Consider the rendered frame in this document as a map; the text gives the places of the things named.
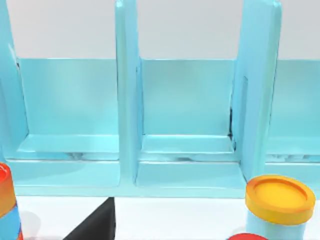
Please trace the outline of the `red lidded container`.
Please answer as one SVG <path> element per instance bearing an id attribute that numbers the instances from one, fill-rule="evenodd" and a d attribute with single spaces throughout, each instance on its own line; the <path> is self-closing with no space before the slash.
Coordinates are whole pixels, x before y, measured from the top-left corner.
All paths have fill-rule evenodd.
<path id="1" fill-rule="evenodd" d="M 267 238 L 249 232 L 237 233 L 230 236 L 227 240 L 268 240 Z"/>

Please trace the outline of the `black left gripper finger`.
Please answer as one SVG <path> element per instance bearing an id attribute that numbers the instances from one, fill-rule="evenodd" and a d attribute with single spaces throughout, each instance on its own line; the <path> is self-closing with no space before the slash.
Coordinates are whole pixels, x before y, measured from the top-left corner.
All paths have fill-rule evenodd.
<path id="1" fill-rule="evenodd" d="M 63 240 L 115 240 L 115 198 L 108 197 Z"/>

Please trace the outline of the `light blue rack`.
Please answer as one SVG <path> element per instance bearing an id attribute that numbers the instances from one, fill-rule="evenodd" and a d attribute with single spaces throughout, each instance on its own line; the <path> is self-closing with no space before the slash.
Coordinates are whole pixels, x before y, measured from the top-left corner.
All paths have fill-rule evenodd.
<path id="1" fill-rule="evenodd" d="M 0 161 L 23 196 L 242 198 L 284 175 L 320 198 L 320 60 L 279 60 L 282 5 L 244 0 L 236 59 L 147 59 L 115 0 L 114 59 L 16 56 L 0 0 Z"/>

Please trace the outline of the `yellow lidded blue can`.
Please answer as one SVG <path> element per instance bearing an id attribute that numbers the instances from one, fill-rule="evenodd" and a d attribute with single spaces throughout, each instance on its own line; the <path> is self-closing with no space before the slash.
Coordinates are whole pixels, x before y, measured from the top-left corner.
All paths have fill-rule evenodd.
<path id="1" fill-rule="evenodd" d="M 261 175 L 245 189 L 245 230 L 268 240 L 304 240 L 316 204 L 304 183 L 282 175 Z"/>

